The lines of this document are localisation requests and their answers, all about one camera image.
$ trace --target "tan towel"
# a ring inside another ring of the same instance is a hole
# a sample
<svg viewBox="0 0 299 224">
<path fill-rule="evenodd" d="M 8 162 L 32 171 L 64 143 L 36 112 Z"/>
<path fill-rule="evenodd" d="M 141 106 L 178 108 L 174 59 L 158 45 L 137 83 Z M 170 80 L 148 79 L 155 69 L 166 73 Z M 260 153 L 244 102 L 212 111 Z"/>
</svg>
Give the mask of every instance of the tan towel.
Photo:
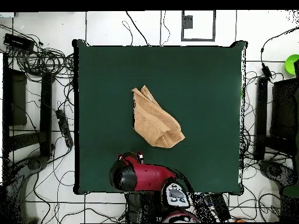
<svg viewBox="0 0 299 224">
<path fill-rule="evenodd" d="M 133 89 L 134 129 L 151 146 L 171 148 L 183 140 L 179 123 L 161 109 L 146 86 Z"/>
</svg>

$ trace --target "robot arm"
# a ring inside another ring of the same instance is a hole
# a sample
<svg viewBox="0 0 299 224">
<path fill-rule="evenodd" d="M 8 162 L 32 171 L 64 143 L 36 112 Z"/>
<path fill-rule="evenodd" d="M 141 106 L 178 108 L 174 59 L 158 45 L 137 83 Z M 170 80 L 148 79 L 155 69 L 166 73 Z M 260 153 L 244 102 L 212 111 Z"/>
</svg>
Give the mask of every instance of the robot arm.
<svg viewBox="0 0 299 224">
<path fill-rule="evenodd" d="M 167 167 L 145 164 L 142 153 L 118 155 L 110 169 L 110 184 L 119 192 L 159 193 L 161 222 L 200 222 L 191 212 L 189 197 L 184 187 L 178 183 L 179 174 Z"/>
</svg>

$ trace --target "black stand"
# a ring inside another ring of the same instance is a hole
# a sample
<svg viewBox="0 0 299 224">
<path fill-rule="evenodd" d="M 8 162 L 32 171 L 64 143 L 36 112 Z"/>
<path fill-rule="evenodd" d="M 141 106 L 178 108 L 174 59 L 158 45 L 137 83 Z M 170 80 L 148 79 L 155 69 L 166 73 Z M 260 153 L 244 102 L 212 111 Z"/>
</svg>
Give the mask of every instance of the black stand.
<svg viewBox="0 0 299 224">
<path fill-rule="evenodd" d="M 42 171 L 47 166 L 52 152 L 51 119 L 52 119 L 52 83 L 55 77 L 51 73 L 42 74 L 40 130 L 16 136 L 9 136 L 9 119 L 12 99 L 6 97 L 11 92 L 12 70 L 9 69 L 8 55 L 4 55 L 3 74 L 3 186 L 1 186 L 1 216 L 6 223 L 28 223 L 25 209 L 25 193 L 28 178 Z M 40 144 L 40 155 L 33 156 L 11 165 L 7 161 L 9 153 L 33 144 Z"/>
<path fill-rule="evenodd" d="M 299 60 L 294 67 L 296 78 L 274 83 L 270 135 L 266 135 L 268 79 L 259 78 L 257 85 L 253 158 L 260 161 L 262 174 L 279 188 L 282 222 L 299 222 Z M 266 147 L 289 155 L 293 170 L 264 160 Z"/>
</svg>

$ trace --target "black cable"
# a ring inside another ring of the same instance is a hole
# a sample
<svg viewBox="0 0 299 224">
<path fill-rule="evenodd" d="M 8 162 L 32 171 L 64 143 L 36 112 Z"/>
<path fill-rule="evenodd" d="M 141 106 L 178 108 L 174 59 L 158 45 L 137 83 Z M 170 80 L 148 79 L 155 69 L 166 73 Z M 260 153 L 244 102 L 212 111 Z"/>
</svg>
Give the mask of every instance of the black cable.
<svg viewBox="0 0 299 224">
<path fill-rule="evenodd" d="M 57 211 L 56 211 L 56 206 L 55 206 L 55 208 L 54 208 L 54 216 L 52 216 L 52 218 L 51 218 L 50 220 L 48 220 L 45 224 L 48 224 L 49 222 L 51 222 L 51 221 L 54 219 L 54 217 L 57 216 L 58 211 L 59 211 L 59 209 L 60 209 L 60 206 L 58 206 Z"/>
<path fill-rule="evenodd" d="M 165 15 L 166 15 L 166 11 L 164 12 L 163 25 L 164 25 L 164 27 L 167 29 L 169 35 L 168 35 L 167 41 L 164 41 L 162 45 L 164 45 L 166 42 L 168 42 L 168 40 L 169 40 L 169 38 L 170 38 L 170 36 L 171 36 L 171 32 L 170 32 L 169 29 L 165 26 Z"/>
<path fill-rule="evenodd" d="M 31 103 L 31 102 L 34 102 L 35 105 L 36 105 L 38 108 L 40 108 L 40 106 L 38 106 L 38 105 L 36 104 L 36 101 L 35 101 L 35 100 L 28 101 L 28 102 L 26 102 L 26 104 Z"/>
<path fill-rule="evenodd" d="M 254 77 L 252 77 L 252 78 L 247 78 L 247 77 L 246 77 L 247 74 L 248 74 L 248 73 L 252 73 L 252 72 L 255 73 L 256 76 L 254 76 Z M 277 75 L 281 75 L 282 78 L 283 78 L 283 80 L 284 80 L 284 76 L 283 76 L 282 73 L 280 73 L 280 72 L 276 73 L 276 72 L 274 72 L 274 71 L 271 71 L 271 72 L 272 72 L 271 76 L 272 76 L 272 77 L 274 76 L 273 79 L 275 79 Z M 251 83 L 253 83 L 256 79 L 264 77 L 264 74 L 258 76 L 257 73 L 256 73 L 255 71 L 249 71 L 249 72 L 246 73 L 245 77 L 246 77 L 246 79 L 249 80 L 249 82 L 246 84 L 246 88 L 245 88 L 245 90 L 246 90 L 246 95 L 247 95 L 248 100 L 249 100 L 249 103 L 246 103 L 246 104 L 248 104 L 248 108 L 249 108 L 249 106 L 252 107 L 252 111 L 246 113 L 246 114 L 244 115 L 244 117 L 246 117 L 246 116 L 247 116 L 249 113 L 251 113 L 251 112 L 254 113 L 254 111 L 256 110 L 256 109 L 253 109 L 253 106 L 250 104 L 250 99 L 249 99 L 249 96 L 248 96 L 247 87 L 248 87 L 248 85 L 250 85 Z"/>
<path fill-rule="evenodd" d="M 60 138 L 62 138 L 62 136 L 61 137 L 59 137 L 59 138 L 57 138 L 57 140 L 55 141 L 55 144 L 54 144 L 54 149 L 56 148 L 56 143 L 57 143 L 57 141 L 60 139 Z M 52 161 L 50 161 L 50 162 L 48 162 L 47 164 L 50 164 L 51 162 L 53 162 L 54 160 L 58 160 L 58 159 L 60 159 L 60 158 L 62 158 L 62 157 L 64 157 L 64 156 L 66 156 L 67 154 L 69 153 L 69 151 L 67 151 L 64 155 L 62 155 L 62 156 L 60 156 L 60 157 L 58 157 L 58 158 L 56 158 L 56 159 L 53 159 Z M 47 178 L 49 178 L 49 176 L 51 175 L 53 173 L 53 171 L 40 183 L 40 184 L 38 184 L 38 186 L 40 186 Z M 31 191 L 31 192 L 29 192 L 26 196 L 25 196 L 25 198 L 27 198 L 28 196 L 29 196 L 29 194 L 31 194 L 33 192 L 33 190 Z"/>
<path fill-rule="evenodd" d="M 227 198 L 226 204 L 228 204 L 228 197 L 223 193 L 223 196 Z"/>
<path fill-rule="evenodd" d="M 255 174 L 253 175 L 253 176 L 251 176 L 251 177 L 248 177 L 248 178 L 243 178 L 243 180 L 249 180 L 249 179 L 251 179 L 251 178 L 253 178 L 253 177 L 255 177 L 256 176 L 256 174 L 258 173 L 258 170 L 257 170 L 257 168 L 255 168 L 255 167 L 253 167 L 254 169 L 255 169 Z"/>
<path fill-rule="evenodd" d="M 50 164 L 51 162 L 53 162 L 53 161 L 55 161 L 55 160 L 58 160 L 58 159 L 60 159 L 60 158 L 63 158 L 64 156 L 66 156 L 67 154 L 69 154 L 70 151 L 72 151 L 72 149 L 69 149 L 64 155 L 61 155 L 61 156 L 59 156 L 58 158 L 55 158 L 54 160 L 48 162 L 48 164 Z"/>
<path fill-rule="evenodd" d="M 278 37 L 280 37 L 280 36 L 283 35 L 283 34 L 291 33 L 291 32 L 293 32 L 293 31 L 295 31 L 295 30 L 297 30 L 297 29 L 299 29 L 299 26 L 298 26 L 298 27 L 294 27 L 293 29 L 289 29 L 289 30 L 287 30 L 287 31 L 284 31 L 284 32 L 281 33 L 281 34 L 276 35 L 276 36 L 274 36 L 274 37 L 268 39 L 268 40 L 264 43 L 262 49 L 260 49 L 260 61 L 263 63 L 262 54 L 263 54 L 263 52 L 264 52 L 265 45 L 268 43 L 268 41 L 273 40 L 273 39 L 275 39 L 275 38 L 278 38 Z"/>
<path fill-rule="evenodd" d="M 40 102 L 41 104 L 47 106 L 48 108 L 52 109 L 52 111 L 55 112 L 55 114 L 57 114 L 55 109 L 53 109 L 52 107 L 50 107 L 50 106 L 48 106 L 47 104 L 45 104 L 44 102 L 42 102 L 40 99 L 39 99 L 39 102 Z"/>
<path fill-rule="evenodd" d="M 38 147 L 38 148 L 36 148 L 35 150 L 31 151 L 31 152 L 29 153 L 29 155 L 27 156 L 27 158 L 28 158 L 34 151 L 36 151 L 36 150 L 38 150 L 38 149 L 40 149 L 40 147 Z"/>
<path fill-rule="evenodd" d="M 57 167 L 60 165 L 60 163 L 58 164 L 58 166 L 56 167 L 56 168 L 54 168 L 54 159 L 52 160 L 52 162 L 53 162 L 53 173 L 54 173 L 54 175 L 55 175 L 55 178 L 57 179 L 57 181 L 59 182 L 59 184 L 62 184 L 62 185 L 64 185 L 64 186 L 73 186 L 74 184 L 71 184 L 71 185 L 66 185 L 66 184 L 64 184 L 64 183 L 62 183 L 61 182 L 61 180 L 62 180 L 62 178 L 59 180 L 58 178 L 57 178 L 57 175 L 56 175 L 56 173 L 55 173 L 55 170 L 57 169 Z"/>
<path fill-rule="evenodd" d="M 84 224 L 86 223 L 86 195 L 88 193 L 84 194 Z"/>
<path fill-rule="evenodd" d="M 123 20 L 121 23 L 123 24 L 123 26 L 124 26 L 124 27 L 130 32 L 130 34 L 131 34 L 131 44 L 130 44 L 130 46 L 131 46 L 131 45 L 133 44 L 133 35 L 132 35 L 132 32 L 131 32 L 130 26 L 129 26 L 129 24 L 128 24 L 125 20 Z"/>
<path fill-rule="evenodd" d="M 67 216 L 77 215 L 77 214 L 80 214 L 80 213 L 82 213 L 82 212 L 84 212 L 84 211 L 92 211 L 92 212 L 94 212 L 95 214 L 97 214 L 97 215 L 99 215 L 99 216 L 103 216 L 103 217 L 109 219 L 110 221 L 112 221 L 112 222 L 114 222 L 114 223 L 120 223 L 120 222 L 117 221 L 116 218 L 114 218 L 114 217 L 109 217 L 109 216 L 106 216 L 106 215 L 104 215 L 104 214 L 98 213 L 98 212 L 96 212 L 96 211 L 95 211 L 94 209 L 92 209 L 92 208 L 86 208 L 85 210 L 83 209 L 82 211 L 79 211 L 79 212 L 76 212 L 76 213 L 69 213 L 69 214 L 66 214 L 66 215 L 64 215 L 64 216 L 61 218 L 61 220 L 59 221 L 59 223 L 61 224 L 61 222 L 63 221 L 63 219 L 64 219 L 65 217 L 67 217 Z"/>
<path fill-rule="evenodd" d="M 63 179 L 63 177 L 64 177 L 67 173 L 70 173 L 70 172 L 74 172 L 74 173 L 75 173 L 75 171 L 72 171 L 72 170 L 70 170 L 70 171 L 66 171 L 66 172 L 62 175 L 61 179 L 58 181 L 59 184 L 58 184 L 58 188 L 57 188 L 57 202 L 59 202 L 59 200 L 58 200 L 58 193 L 59 193 L 59 186 L 60 186 L 60 184 L 62 184 L 62 183 L 61 183 L 61 180 Z M 56 207 L 58 207 L 58 210 L 59 210 L 59 208 L 60 208 L 60 204 L 57 203 Z M 57 220 L 57 223 L 61 224 L 61 222 L 58 220 L 58 211 L 55 212 L 55 218 L 56 218 L 56 220 Z"/>
<path fill-rule="evenodd" d="M 263 194 L 263 195 L 261 195 L 260 197 L 259 197 L 259 200 L 258 200 L 258 205 L 259 205 L 259 212 L 260 212 L 260 216 L 262 217 L 262 219 L 263 219 L 263 221 L 264 222 L 267 222 L 266 221 L 266 219 L 263 217 L 263 213 L 262 213 L 262 209 L 261 209 L 261 202 L 260 202 L 260 200 L 264 197 L 264 196 L 267 196 L 267 195 L 271 195 L 271 196 L 274 196 L 274 197 L 276 197 L 278 200 L 280 200 L 280 198 L 277 196 L 277 195 L 275 195 L 275 194 L 273 194 L 273 193 L 265 193 L 265 194 Z"/>
<path fill-rule="evenodd" d="M 250 111 L 250 112 L 246 113 L 244 117 L 246 117 L 246 116 L 247 116 L 249 113 L 252 113 L 252 112 L 253 112 L 253 111 L 255 111 L 255 110 L 256 110 L 256 108 L 255 108 L 255 109 L 253 109 L 252 111 Z"/>
<path fill-rule="evenodd" d="M 248 220 L 255 221 L 256 217 L 258 216 L 258 210 L 256 209 L 256 197 L 255 197 L 254 193 L 253 193 L 251 190 L 249 190 L 249 189 L 248 189 L 247 187 L 245 187 L 245 186 L 244 186 L 244 188 L 246 188 L 246 189 L 253 195 L 253 197 L 254 197 L 254 202 L 255 202 L 255 217 L 254 217 L 254 218 L 250 218 L 250 219 L 248 219 Z M 242 210 L 242 208 L 240 208 L 240 210 L 243 212 L 244 215 L 250 217 L 249 215 L 247 215 L 247 214 Z"/>
<path fill-rule="evenodd" d="M 149 46 L 149 44 L 147 43 L 147 39 L 144 37 L 144 35 L 140 32 L 140 30 L 138 29 L 138 27 L 135 25 L 132 17 L 128 14 L 128 12 L 126 11 L 127 16 L 131 19 L 134 27 L 137 29 L 137 31 L 141 34 L 141 36 L 143 37 L 143 39 L 145 40 L 145 43 L 147 44 L 147 46 Z"/>
<path fill-rule="evenodd" d="M 36 189 L 36 184 L 37 184 L 38 180 L 39 180 L 39 173 L 37 173 L 37 178 L 36 178 L 35 184 L 34 184 L 34 186 L 33 186 L 34 194 L 35 194 L 35 196 L 36 196 L 38 199 L 42 200 L 43 202 L 45 202 L 45 203 L 49 206 L 49 209 L 48 209 L 47 213 L 45 214 L 44 218 L 43 218 L 43 219 L 41 220 L 41 222 L 40 222 L 40 224 L 43 224 L 43 222 L 44 222 L 46 216 L 47 216 L 47 215 L 49 214 L 49 212 L 50 212 L 51 205 L 50 205 L 46 200 L 44 200 L 43 198 L 41 198 L 40 196 L 37 195 L 35 189 Z"/>
<path fill-rule="evenodd" d="M 62 105 L 64 105 L 64 107 L 65 107 L 66 102 L 69 102 L 72 106 L 74 106 L 74 104 L 73 104 L 73 103 L 70 101 L 70 99 L 69 99 L 69 93 L 71 93 L 71 92 L 74 90 L 74 88 L 69 89 L 69 90 L 68 90 L 68 93 L 65 94 L 65 89 L 66 89 L 67 87 L 69 87 L 69 86 L 70 86 L 70 84 L 67 84 L 67 85 L 64 86 L 64 96 L 65 96 L 65 101 L 62 102 L 62 103 L 59 105 L 58 110 L 60 109 L 60 107 L 61 107 Z"/>
<path fill-rule="evenodd" d="M 120 222 L 123 218 L 125 218 L 124 221 L 128 223 L 127 215 L 129 214 L 129 212 L 128 212 L 128 198 L 127 198 L 126 194 L 124 195 L 124 198 L 126 199 L 126 206 L 125 206 L 124 212 L 120 215 L 120 217 L 117 219 L 117 221 Z"/>
<path fill-rule="evenodd" d="M 59 162 L 59 164 L 57 165 L 57 167 L 61 164 L 61 162 L 63 161 L 63 159 L 64 159 L 64 157 L 61 159 L 61 161 Z M 47 215 L 48 215 L 49 212 L 50 212 L 51 205 L 50 205 L 50 203 L 49 203 L 48 201 L 45 201 L 44 199 L 40 198 L 40 197 L 36 194 L 35 189 L 36 189 L 36 184 L 37 184 L 38 179 L 39 179 L 39 174 L 37 174 L 37 180 L 36 180 L 36 183 L 34 184 L 33 191 L 34 191 L 35 195 L 36 195 L 40 200 L 42 200 L 43 202 L 47 203 L 48 206 L 49 206 L 48 212 L 45 214 L 45 216 L 44 216 L 44 218 L 43 218 L 43 220 L 42 220 L 42 222 L 41 222 L 41 224 L 42 224 L 43 221 L 45 220 L 45 218 L 47 217 Z M 58 202 L 58 191 L 59 191 L 59 185 L 58 185 L 58 189 L 57 189 L 57 202 Z M 55 215 L 54 215 L 49 221 L 51 221 L 54 217 L 57 216 L 58 211 L 59 211 L 59 208 L 60 208 L 59 203 L 57 203 L 57 205 L 58 205 L 58 210 L 57 210 L 57 212 L 54 210 Z"/>
<path fill-rule="evenodd" d="M 5 29 L 7 31 L 12 31 L 10 27 L 6 27 L 0 24 L 0 28 Z M 73 54 L 69 56 L 65 56 L 64 53 L 60 50 L 53 48 L 41 48 L 40 39 L 34 34 L 22 34 L 16 30 L 13 30 L 17 36 L 25 37 L 34 42 L 34 50 L 33 51 L 23 51 L 20 49 L 15 49 L 12 47 L 8 47 L 6 52 L 9 54 L 9 58 L 16 59 L 16 63 L 19 66 L 20 70 L 25 72 L 28 80 L 33 82 L 41 82 L 41 79 L 34 80 L 32 76 L 42 76 L 44 72 L 50 72 L 53 75 L 59 78 L 69 78 L 74 70 Z M 35 36 L 39 42 L 37 43 L 32 37 Z"/>
<path fill-rule="evenodd" d="M 270 208 L 272 209 L 272 213 L 274 213 L 274 211 L 275 211 L 276 213 L 274 213 L 274 214 L 279 218 L 280 212 L 278 211 L 278 208 L 274 207 L 273 205 L 271 205 Z"/>
</svg>

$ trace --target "green table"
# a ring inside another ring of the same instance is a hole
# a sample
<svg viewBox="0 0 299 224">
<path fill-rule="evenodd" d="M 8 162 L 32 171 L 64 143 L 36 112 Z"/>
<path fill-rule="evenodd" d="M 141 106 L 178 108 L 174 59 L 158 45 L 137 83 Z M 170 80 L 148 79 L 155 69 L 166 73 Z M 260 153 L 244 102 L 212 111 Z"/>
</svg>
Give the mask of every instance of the green table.
<svg viewBox="0 0 299 224">
<path fill-rule="evenodd" d="M 141 151 L 145 163 L 178 169 L 197 192 L 240 192 L 241 57 L 231 47 L 88 46 L 74 40 L 78 194 L 115 192 L 116 156 Z M 171 149 L 151 147 L 133 129 L 133 88 L 146 85 L 182 127 Z"/>
</svg>

